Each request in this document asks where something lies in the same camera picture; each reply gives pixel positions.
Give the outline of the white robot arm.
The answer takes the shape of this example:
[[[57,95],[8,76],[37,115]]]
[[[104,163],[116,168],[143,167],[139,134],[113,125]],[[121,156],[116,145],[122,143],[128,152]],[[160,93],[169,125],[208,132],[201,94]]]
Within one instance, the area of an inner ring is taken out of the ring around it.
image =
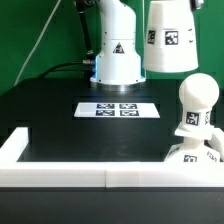
[[[101,16],[101,51],[91,81],[106,86],[145,81],[143,69],[161,73],[198,67],[193,12],[204,0],[150,0],[144,55],[136,52],[136,14],[120,0],[97,0]]]

